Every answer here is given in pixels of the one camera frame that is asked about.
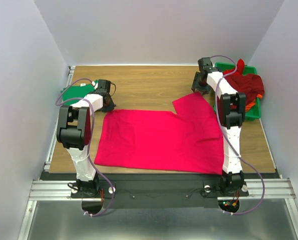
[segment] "pink cloth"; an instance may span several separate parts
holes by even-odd
[[[114,110],[103,122],[95,164],[136,169],[222,174],[223,137],[200,93],[170,111]]]

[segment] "green plastic tray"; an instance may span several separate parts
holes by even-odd
[[[219,68],[221,71],[230,70],[234,68],[234,64],[224,63],[224,62],[216,62],[215,66]],[[243,75],[246,74],[257,74],[257,70],[252,66],[245,66],[243,70]],[[246,121],[253,121],[255,119],[259,119],[261,117],[261,105],[260,99],[257,97],[255,99],[255,105],[245,113]]]
[[[66,101],[71,98],[84,98],[87,94],[94,91],[94,87],[91,84],[86,84],[84,86],[75,85],[70,87],[62,96],[63,101]],[[77,103],[79,100],[72,100],[67,102],[65,105],[71,105]]]

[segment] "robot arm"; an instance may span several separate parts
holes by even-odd
[[[93,110],[109,112],[115,105],[109,94],[111,82],[100,79],[97,88],[82,100],[72,105],[60,107],[57,140],[70,154],[77,172],[77,182],[73,184],[80,192],[98,192],[98,176],[88,160],[88,147],[91,141],[91,123],[88,100]]]
[[[212,65],[209,57],[203,57],[198,61],[199,70],[192,84],[192,90],[198,89],[204,94],[212,88],[216,91],[223,73]],[[229,139],[234,149],[240,153],[240,132],[245,118],[245,94],[237,92],[231,85],[222,79],[218,91],[218,117],[223,134]],[[235,154],[228,142],[224,140],[224,162],[221,185],[226,190],[236,190],[243,186],[243,172],[239,156]]]

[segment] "wooden surface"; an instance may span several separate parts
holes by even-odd
[[[116,109],[174,111],[172,101],[192,93],[191,85],[197,66],[77,66],[73,80],[80,78],[107,79],[116,84],[113,101]],[[204,96],[214,103],[214,93]],[[95,129],[91,143],[94,159],[101,136],[105,113],[96,112]],[[262,173],[275,172],[259,120],[245,121],[240,136],[240,153],[244,160]],[[98,166],[104,173],[174,173],[147,169]],[[244,172],[253,170],[242,164]],[[68,152],[56,143],[50,173],[75,173]]]

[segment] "gray wall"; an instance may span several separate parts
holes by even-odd
[[[286,0],[250,62],[265,87],[262,122],[279,172],[298,203],[298,0]]]
[[[70,65],[249,62],[283,0],[35,0]]]
[[[0,1],[0,240],[18,237],[65,76],[67,64],[34,2]]]

